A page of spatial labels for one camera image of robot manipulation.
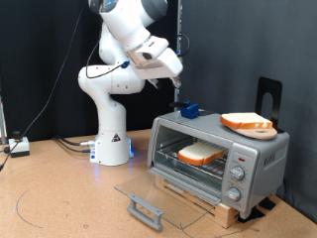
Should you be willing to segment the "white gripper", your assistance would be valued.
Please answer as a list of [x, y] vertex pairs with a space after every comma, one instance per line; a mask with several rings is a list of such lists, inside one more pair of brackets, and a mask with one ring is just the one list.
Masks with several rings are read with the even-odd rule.
[[131, 66], [140, 79], [147, 79], [156, 89], [162, 85], [156, 78], [171, 78], [175, 88], [181, 86], [178, 75], [183, 66], [164, 38], [150, 36], [138, 47], [128, 51]]

